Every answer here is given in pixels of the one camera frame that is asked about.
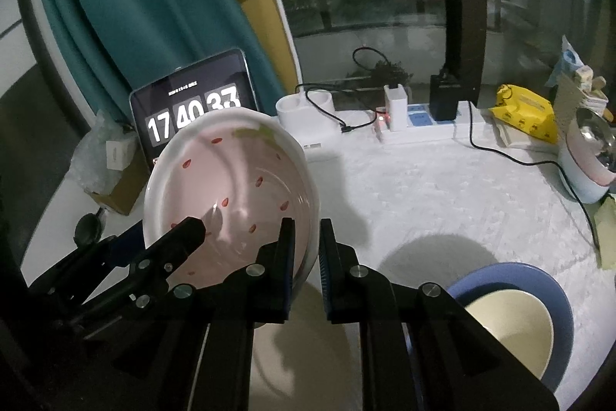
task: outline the number 37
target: number 37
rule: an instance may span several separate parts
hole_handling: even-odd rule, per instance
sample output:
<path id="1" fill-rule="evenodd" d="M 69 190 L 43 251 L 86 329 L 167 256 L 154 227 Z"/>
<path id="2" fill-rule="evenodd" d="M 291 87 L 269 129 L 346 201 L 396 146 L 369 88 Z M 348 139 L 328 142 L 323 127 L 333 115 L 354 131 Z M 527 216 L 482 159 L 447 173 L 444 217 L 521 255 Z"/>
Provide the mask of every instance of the number 37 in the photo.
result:
<path id="1" fill-rule="evenodd" d="M 223 102 L 223 97 L 228 96 L 229 99 Z M 241 107 L 241 103 L 239 102 L 239 98 L 237 97 L 237 88 L 235 86 L 230 86 L 221 90 L 221 94 L 219 95 L 216 92 L 212 92 L 205 99 L 206 103 L 210 106 L 212 110 L 222 110 L 224 108 Z"/>

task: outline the teal curtain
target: teal curtain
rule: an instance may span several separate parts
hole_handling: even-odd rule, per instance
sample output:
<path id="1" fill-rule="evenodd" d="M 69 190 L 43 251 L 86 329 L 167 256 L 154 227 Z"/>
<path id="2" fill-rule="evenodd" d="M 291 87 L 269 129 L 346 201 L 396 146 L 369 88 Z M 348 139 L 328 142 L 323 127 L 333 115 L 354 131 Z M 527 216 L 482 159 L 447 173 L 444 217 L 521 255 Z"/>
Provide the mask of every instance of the teal curtain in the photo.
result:
<path id="1" fill-rule="evenodd" d="M 262 110 L 282 86 L 236 0 L 42 0 L 58 46 L 94 111 L 130 117 L 128 95 L 192 62 L 239 47 Z"/>

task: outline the clock digit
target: clock digit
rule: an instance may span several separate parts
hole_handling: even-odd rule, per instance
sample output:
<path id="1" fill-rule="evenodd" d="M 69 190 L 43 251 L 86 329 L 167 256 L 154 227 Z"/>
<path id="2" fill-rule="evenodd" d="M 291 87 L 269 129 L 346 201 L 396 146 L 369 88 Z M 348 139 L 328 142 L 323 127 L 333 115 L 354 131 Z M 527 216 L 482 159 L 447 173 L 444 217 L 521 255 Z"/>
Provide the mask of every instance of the clock digit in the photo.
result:
<path id="1" fill-rule="evenodd" d="M 164 121 L 164 139 L 166 140 L 167 138 L 169 138 L 169 111 L 167 110 L 163 112 L 157 117 L 157 119 L 159 121 Z"/>
<path id="2" fill-rule="evenodd" d="M 210 93 L 205 101 L 208 105 L 211 105 L 214 110 L 223 110 L 224 108 L 221 105 L 221 95 L 218 93 Z"/>
<path id="3" fill-rule="evenodd" d="M 182 129 L 190 124 L 189 115 L 186 113 L 186 106 L 180 105 L 177 109 L 177 128 Z"/>
<path id="4" fill-rule="evenodd" d="M 160 141 L 160 135 L 158 134 L 158 128 L 156 127 L 156 121 L 154 120 L 154 117 L 149 120 L 148 128 L 152 129 L 152 133 L 154 134 L 154 138 L 156 138 L 156 141 Z"/>
<path id="5" fill-rule="evenodd" d="M 198 99 L 194 99 L 189 103 L 189 116 L 191 121 L 194 121 L 196 119 L 195 108 L 199 112 L 198 117 L 201 117 L 204 114 L 201 102 Z"/>
<path id="6" fill-rule="evenodd" d="M 231 106 L 231 102 L 233 102 L 233 106 L 241 107 L 241 103 L 239 102 L 239 99 L 237 98 L 237 88 L 235 86 L 225 88 L 224 90 L 221 91 L 221 95 L 222 96 L 231 95 L 231 100 L 226 101 L 224 103 L 225 108 L 229 108 Z"/>

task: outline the digital clock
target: digital clock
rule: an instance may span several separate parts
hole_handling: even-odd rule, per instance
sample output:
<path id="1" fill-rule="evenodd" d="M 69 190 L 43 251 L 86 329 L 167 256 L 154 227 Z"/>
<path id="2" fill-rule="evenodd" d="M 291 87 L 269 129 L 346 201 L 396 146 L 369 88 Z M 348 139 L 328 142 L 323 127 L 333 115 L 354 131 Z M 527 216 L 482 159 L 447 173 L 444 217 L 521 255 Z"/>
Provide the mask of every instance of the digital clock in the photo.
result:
<path id="1" fill-rule="evenodd" d="M 230 107 L 258 110 L 246 58 L 239 49 L 179 69 L 133 91 L 130 100 L 150 169 L 171 138 L 205 113 Z"/>

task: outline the blue and white package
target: blue and white package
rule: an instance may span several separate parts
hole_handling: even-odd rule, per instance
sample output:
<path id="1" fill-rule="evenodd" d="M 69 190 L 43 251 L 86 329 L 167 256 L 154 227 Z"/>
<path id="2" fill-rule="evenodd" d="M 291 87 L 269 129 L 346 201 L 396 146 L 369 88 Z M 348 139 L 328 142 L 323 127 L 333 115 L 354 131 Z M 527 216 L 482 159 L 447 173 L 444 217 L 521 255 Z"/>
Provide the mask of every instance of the blue and white package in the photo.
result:
<path id="1" fill-rule="evenodd" d="M 552 70 L 549 79 L 545 83 L 545 85 L 549 88 L 558 84 L 558 77 L 561 74 L 568 77 L 573 77 L 575 71 L 584 66 L 584 62 L 581 61 L 580 55 L 575 52 L 574 47 L 569 44 L 569 41 L 564 35 L 562 37 L 561 50 L 561 57 L 559 58 L 558 63 L 554 65 L 554 70 Z"/>

